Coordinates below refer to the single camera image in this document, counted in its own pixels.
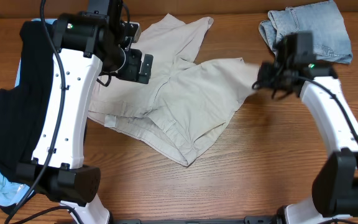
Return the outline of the beige shorts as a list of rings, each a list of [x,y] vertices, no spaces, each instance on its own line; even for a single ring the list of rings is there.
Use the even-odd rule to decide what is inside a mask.
[[[154,58],[148,84],[117,78],[95,84],[89,118],[183,166],[192,164],[253,94],[259,70],[241,58],[195,63],[212,25],[211,17],[187,24],[166,15],[144,30],[133,48]]]

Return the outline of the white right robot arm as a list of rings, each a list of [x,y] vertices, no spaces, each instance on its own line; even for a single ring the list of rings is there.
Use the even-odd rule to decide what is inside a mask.
[[[264,62],[252,87],[295,93],[312,114],[328,155],[311,196],[279,209],[272,223],[347,223],[358,217],[358,122],[333,67]]]

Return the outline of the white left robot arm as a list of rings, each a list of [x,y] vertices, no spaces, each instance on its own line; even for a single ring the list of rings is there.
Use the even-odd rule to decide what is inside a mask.
[[[62,14],[40,25],[53,54],[52,83],[42,130],[16,176],[29,192],[47,196],[75,223],[112,223],[98,196],[101,171],[84,163],[88,109],[100,76],[148,83],[152,56],[133,49],[140,25],[99,12]]]

